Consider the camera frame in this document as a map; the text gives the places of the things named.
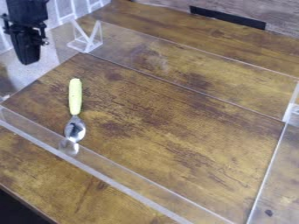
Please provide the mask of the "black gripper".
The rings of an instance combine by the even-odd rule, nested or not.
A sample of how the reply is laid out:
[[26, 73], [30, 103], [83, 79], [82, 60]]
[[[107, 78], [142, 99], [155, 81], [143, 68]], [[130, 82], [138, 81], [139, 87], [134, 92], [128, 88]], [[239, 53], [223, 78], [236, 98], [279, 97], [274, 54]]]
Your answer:
[[11, 36], [18, 59], [24, 65], [40, 60], [42, 46], [48, 45], [44, 23], [48, 19], [48, 2], [50, 0], [6, 0], [8, 12], [0, 15], [4, 33]]

